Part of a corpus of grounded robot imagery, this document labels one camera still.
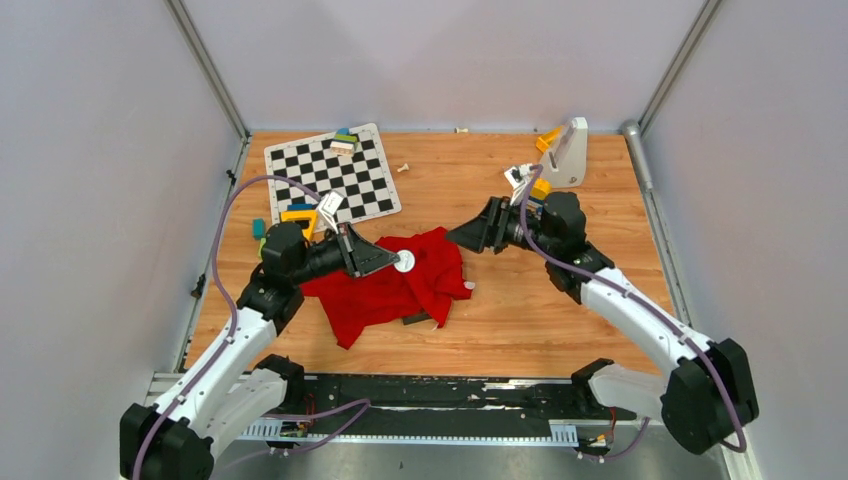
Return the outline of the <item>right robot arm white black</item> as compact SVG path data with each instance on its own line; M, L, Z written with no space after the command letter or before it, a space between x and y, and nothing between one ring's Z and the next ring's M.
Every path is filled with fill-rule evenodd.
M656 375L599 359L575 372L571 403L584 417L608 407L663 423L677 443L703 454L736 436L747 448L744 428L760 415L749 359L727 338L715 341L646 298L587 238L578 196L554 192L534 214L507 197L492 197L472 220L447 239L475 253L508 246L545 260L549 280L575 303L600 315L657 366Z

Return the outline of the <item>red garment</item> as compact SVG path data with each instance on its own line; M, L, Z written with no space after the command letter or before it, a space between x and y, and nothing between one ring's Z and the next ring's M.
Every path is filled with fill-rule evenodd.
M377 241L379 246L412 253L410 271L390 266L364 278L336 272L303 284L302 291L318 298L337 344L344 349L351 348L368 326L420 313L443 327L452 304L471 298L473 291L464 278L459 247L446 235L446 228L437 227L411 237L384 236Z

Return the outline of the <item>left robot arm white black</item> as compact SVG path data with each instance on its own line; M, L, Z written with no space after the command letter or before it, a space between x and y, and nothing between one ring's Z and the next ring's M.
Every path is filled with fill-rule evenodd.
M133 404L121 417L121 476L208 479L221 453L263 414L298 411L307 390L300 365L270 355L253 371L247 368L302 306L302 284L332 273L360 279L402 259L349 223L316 243L294 222L272 226L260 264L213 343L151 405Z

